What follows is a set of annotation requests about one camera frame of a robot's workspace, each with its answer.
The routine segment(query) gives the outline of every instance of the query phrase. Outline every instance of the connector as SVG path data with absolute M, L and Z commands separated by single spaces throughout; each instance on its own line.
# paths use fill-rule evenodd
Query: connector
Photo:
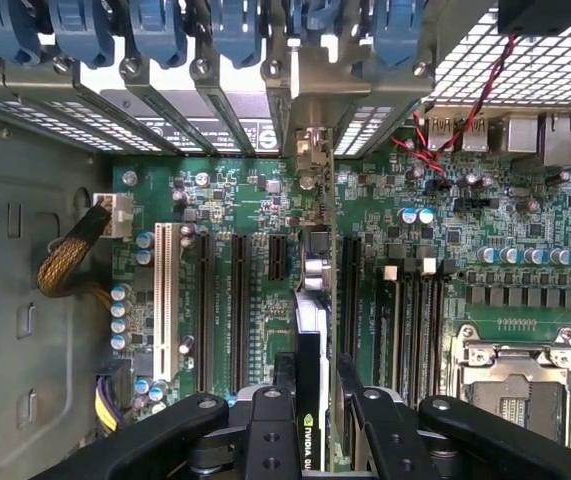
M 103 202 L 112 219 L 103 230 L 103 238 L 132 238 L 134 202 L 122 193 L 95 193 L 92 205 Z

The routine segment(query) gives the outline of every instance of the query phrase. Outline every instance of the pcie slot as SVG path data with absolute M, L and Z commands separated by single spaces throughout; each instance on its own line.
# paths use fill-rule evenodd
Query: pcie slot
M 154 380 L 178 373 L 179 224 L 157 223 L 154 261 Z
M 250 273 L 252 244 L 249 235 L 232 236 L 231 372 L 230 388 L 238 392 L 249 383 Z
M 358 302 L 361 280 L 361 239 L 345 237 L 343 239 L 343 268 L 341 280 L 343 284 L 341 306 L 342 326 L 341 345 L 343 352 L 348 353 L 355 364 L 358 364 Z
M 215 304 L 215 242 L 211 233 L 196 238 L 196 319 L 194 322 L 196 389 L 211 392 L 214 388 L 214 304 Z

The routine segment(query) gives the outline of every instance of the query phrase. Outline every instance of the electrolytic capacitor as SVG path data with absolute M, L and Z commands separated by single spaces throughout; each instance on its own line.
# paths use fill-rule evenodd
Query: electrolytic capacitor
M 492 185 L 494 185 L 494 179 L 492 177 L 483 175 L 476 182 L 474 182 L 474 184 L 471 187 L 476 190 L 483 190 L 486 188 L 490 188 Z
M 121 318 L 127 315 L 132 310 L 132 302 L 123 300 L 122 302 L 114 302 L 109 308 L 112 317 Z
M 152 232 L 139 233 L 136 236 L 136 246 L 143 249 L 152 248 L 154 246 L 154 234 Z
M 185 335 L 181 344 L 178 346 L 178 352 L 181 355 L 187 355 L 194 346 L 194 337 L 192 335 Z
M 534 265 L 543 264 L 543 251 L 538 248 L 528 248 L 523 252 L 523 260 L 525 263 L 532 263 Z
M 167 394 L 167 388 L 167 383 L 163 381 L 154 382 L 147 395 L 152 402 L 160 402 Z
M 541 204 L 538 200 L 533 198 L 528 198 L 526 200 L 521 200 L 516 203 L 516 211 L 520 214 L 534 213 L 541 209 Z
M 549 252 L 549 260 L 556 265 L 569 265 L 571 263 L 571 252 L 561 248 L 555 248 Z
M 401 217 L 401 221 L 407 225 L 414 223 L 418 218 L 415 208 L 401 208 L 398 211 L 398 216 Z
M 182 190 L 174 190 L 172 192 L 172 200 L 176 205 L 187 205 L 189 197 L 187 196 L 187 193 Z
M 152 381 L 149 378 L 139 378 L 134 382 L 134 391 L 137 395 L 147 395 L 152 388 Z
M 179 227 L 178 233 L 180 233 L 183 237 L 194 235 L 196 233 L 196 225 L 193 223 L 184 223 Z
M 557 187 L 563 183 L 571 181 L 571 174 L 569 172 L 560 172 L 545 179 L 545 185 L 548 187 Z
M 514 265 L 518 261 L 518 250 L 513 247 L 503 248 L 499 252 L 498 257 L 501 259 L 501 262 Z
M 429 225 L 434 221 L 434 211 L 431 208 L 421 208 L 418 211 L 418 221 L 423 225 Z
M 123 333 L 127 330 L 129 321 L 127 317 L 123 318 L 112 318 L 112 321 L 109 324 L 110 329 L 113 333 Z
M 139 250 L 136 252 L 136 263 L 147 267 L 154 261 L 154 253 L 151 250 Z
M 420 165 L 416 165 L 405 172 L 405 180 L 408 182 L 415 182 L 425 176 L 425 169 Z
M 494 255 L 492 247 L 481 247 L 476 251 L 476 257 L 483 263 L 494 263 Z
M 456 185 L 458 185 L 459 188 L 468 188 L 473 185 L 476 185 L 476 182 L 478 182 L 479 180 L 480 177 L 478 175 L 470 172 L 459 178 L 458 181 L 456 182 Z
M 109 295 L 110 297 L 112 297 L 112 300 L 120 302 L 129 297 L 131 293 L 132 293 L 132 287 L 130 287 L 126 283 L 119 283 L 118 285 L 114 285 L 114 287 L 112 287 L 112 290 L 109 292 Z
M 109 341 L 109 344 L 112 348 L 116 351 L 123 350 L 129 343 L 132 341 L 132 336 L 125 332 L 119 333 L 118 335 L 112 335 L 112 338 Z

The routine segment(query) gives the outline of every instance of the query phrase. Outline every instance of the capacitor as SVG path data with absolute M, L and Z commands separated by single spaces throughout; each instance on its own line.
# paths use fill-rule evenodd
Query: capacitor
M 185 335 L 183 337 L 183 340 L 181 340 L 181 344 L 178 346 L 178 352 L 181 355 L 187 355 L 193 346 L 194 346 L 194 337 L 191 335 Z
M 139 378 L 134 382 L 134 391 L 137 395 L 147 395 L 152 387 L 152 381 L 149 378 Z
M 494 185 L 494 179 L 492 177 L 488 177 L 487 175 L 483 175 L 476 182 L 474 182 L 471 187 L 475 190 L 483 190 L 490 188 L 492 185 Z
M 136 236 L 136 246 L 146 250 L 152 248 L 154 246 L 154 234 L 152 232 L 139 233 Z
M 416 221 L 418 213 L 415 208 L 401 208 L 398 211 L 398 216 L 401 217 L 403 223 L 410 225 Z
M 501 249 L 498 257 L 503 263 L 511 263 L 512 265 L 518 261 L 518 250 L 513 247 L 506 247 Z
M 132 399 L 132 408 L 134 410 L 143 410 L 148 403 L 149 403 L 149 397 L 147 395 L 134 397 Z
M 127 315 L 132 309 L 132 303 L 129 300 L 123 300 L 122 302 L 114 302 L 109 308 L 112 317 L 121 318 Z
M 184 223 L 179 227 L 178 233 L 180 233 L 183 237 L 194 235 L 196 233 L 196 225 L 193 223 Z
M 434 211 L 431 208 L 421 208 L 418 211 L 418 221 L 423 225 L 429 225 L 434 221 Z
M 416 165 L 405 172 L 405 180 L 408 182 L 415 182 L 425 176 L 425 169 L 420 165 Z
M 571 252 L 561 248 L 555 248 L 549 252 L 549 259 L 556 265 L 569 265 L 571 263 Z
M 552 175 L 551 177 L 547 177 L 545 179 L 545 185 L 548 187 L 557 187 L 558 185 L 562 185 L 563 183 L 568 183 L 571 181 L 571 174 L 569 172 L 560 172 L 556 175 Z
M 154 253 L 151 250 L 139 250 L 136 252 L 136 263 L 146 267 L 154 261 Z
M 206 187 L 209 185 L 209 175 L 205 172 L 199 173 L 194 177 L 194 183 L 197 187 Z
M 152 402 L 160 402 L 167 394 L 167 383 L 163 381 L 154 382 L 147 395 Z
M 196 245 L 196 240 L 194 240 L 194 236 L 192 235 L 191 237 L 181 237 L 181 248 L 184 248 L 185 250 L 192 248 L 194 245 Z
M 129 322 L 127 320 L 127 317 L 112 318 L 109 327 L 113 333 L 123 333 L 125 330 L 127 330 L 128 324 Z
M 542 265 L 543 256 L 543 251 L 538 248 L 528 248 L 523 252 L 523 260 L 525 260 L 525 263 L 532 263 L 534 265 Z
M 541 209 L 541 204 L 538 200 L 528 198 L 516 203 L 516 211 L 520 214 L 534 213 Z
M 136 172 L 132 170 L 125 172 L 121 179 L 123 180 L 123 183 L 128 187 L 134 187 L 138 183 L 138 175 L 136 175 Z
M 158 412 L 162 412 L 166 408 L 167 408 L 167 405 L 165 405 L 163 402 L 158 402 L 158 403 L 152 405 L 152 415 L 155 415 Z
M 132 341 L 132 336 L 129 333 L 119 333 L 112 335 L 109 344 L 116 351 L 123 350 Z
M 483 263 L 494 263 L 494 254 L 492 247 L 481 247 L 476 251 L 476 257 Z
M 478 175 L 470 172 L 459 178 L 458 181 L 456 182 L 456 185 L 458 185 L 459 188 L 468 188 L 473 185 L 476 185 L 476 182 L 478 182 L 479 180 L 480 177 Z
M 132 287 L 130 287 L 126 283 L 119 283 L 118 285 L 114 285 L 114 287 L 112 287 L 112 290 L 109 292 L 109 295 L 110 297 L 112 297 L 112 300 L 120 302 L 129 297 L 131 293 L 132 293 Z
M 187 196 L 187 193 L 182 190 L 174 190 L 172 192 L 172 200 L 176 205 L 187 205 L 189 197 Z

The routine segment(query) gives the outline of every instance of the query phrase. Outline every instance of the black pcie slot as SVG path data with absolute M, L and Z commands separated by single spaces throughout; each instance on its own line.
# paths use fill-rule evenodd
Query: black pcie slot
M 214 388 L 214 305 L 215 242 L 210 233 L 196 238 L 196 318 L 194 322 L 196 389 L 211 392 Z
M 358 364 L 358 302 L 361 281 L 360 238 L 343 238 L 341 280 L 343 285 L 341 298 L 341 346 L 343 353 L 348 353 L 354 360 L 354 363 Z
M 252 244 L 249 235 L 232 236 L 231 374 L 230 388 L 238 392 L 249 383 L 250 273 Z

